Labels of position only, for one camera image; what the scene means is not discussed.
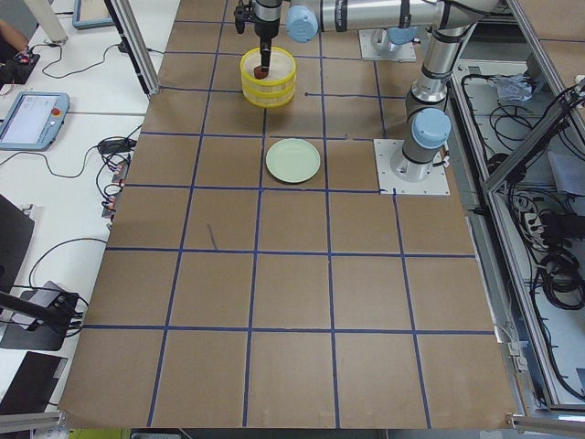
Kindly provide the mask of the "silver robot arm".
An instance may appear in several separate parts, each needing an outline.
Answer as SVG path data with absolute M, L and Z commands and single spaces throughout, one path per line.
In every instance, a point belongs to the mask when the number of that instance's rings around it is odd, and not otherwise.
M 344 43 L 361 31 L 377 50 L 392 47 L 397 37 L 428 37 L 424 55 L 415 62 L 375 60 L 360 69 L 354 59 L 324 62 L 324 134 L 357 139 L 406 135 L 412 115 L 425 108 L 446 107 L 447 84 L 469 32 L 495 13 L 498 1 L 240 1 L 235 27 L 252 25 L 260 39 L 261 72 L 270 66 L 272 41 L 284 29 L 289 39 L 318 39 L 323 54 L 334 36 Z

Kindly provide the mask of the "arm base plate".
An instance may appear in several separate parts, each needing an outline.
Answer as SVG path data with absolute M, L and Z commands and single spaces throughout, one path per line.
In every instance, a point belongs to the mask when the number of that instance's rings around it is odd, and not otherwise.
M 424 165 L 413 164 L 402 154 L 401 139 L 375 139 L 374 150 L 381 194 L 440 196 L 451 194 L 441 152 Z
M 358 31 L 361 58 L 373 61 L 415 62 L 416 27 L 363 29 Z

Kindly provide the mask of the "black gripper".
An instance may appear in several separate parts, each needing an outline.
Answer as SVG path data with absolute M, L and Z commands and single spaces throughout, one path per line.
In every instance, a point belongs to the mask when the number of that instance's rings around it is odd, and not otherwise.
M 235 10 L 235 27 L 238 34 L 243 34 L 245 31 L 245 23 L 254 22 L 253 0 L 243 1 L 239 0 Z M 268 73 L 271 65 L 271 39 L 262 39 L 260 45 L 261 54 L 261 72 Z

